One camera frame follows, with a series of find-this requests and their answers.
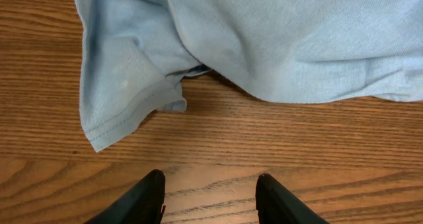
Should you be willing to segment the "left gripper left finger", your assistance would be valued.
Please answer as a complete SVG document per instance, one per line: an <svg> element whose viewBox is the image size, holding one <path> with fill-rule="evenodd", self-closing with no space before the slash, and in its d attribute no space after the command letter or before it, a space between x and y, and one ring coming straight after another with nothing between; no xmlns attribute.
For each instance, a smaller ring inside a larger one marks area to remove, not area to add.
<svg viewBox="0 0 423 224"><path fill-rule="evenodd" d="M155 169L85 224L160 224L164 200L165 175Z"/></svg>

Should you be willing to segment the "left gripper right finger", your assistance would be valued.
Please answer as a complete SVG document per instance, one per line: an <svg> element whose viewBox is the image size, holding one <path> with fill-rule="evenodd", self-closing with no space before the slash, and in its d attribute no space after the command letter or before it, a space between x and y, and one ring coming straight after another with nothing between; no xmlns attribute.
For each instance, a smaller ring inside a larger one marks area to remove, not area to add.
<svg viewBox="0 0 423 224"><path fill-rule="evenodd" d="M260 224L328 224L270 174L258 177L255 198Z"/></svg>

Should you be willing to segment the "light blue t-shirt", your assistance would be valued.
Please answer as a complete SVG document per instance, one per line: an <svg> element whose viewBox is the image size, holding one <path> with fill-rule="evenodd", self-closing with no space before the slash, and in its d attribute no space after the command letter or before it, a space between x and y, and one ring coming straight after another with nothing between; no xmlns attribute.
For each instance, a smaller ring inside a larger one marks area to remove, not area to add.
<svg viewBox="0 0 423 224"><path fill-rule="evenodd" d="M74 1L95 151L184 110L181 79L209 70L268 102L422 99L422 0Z"/></svg>

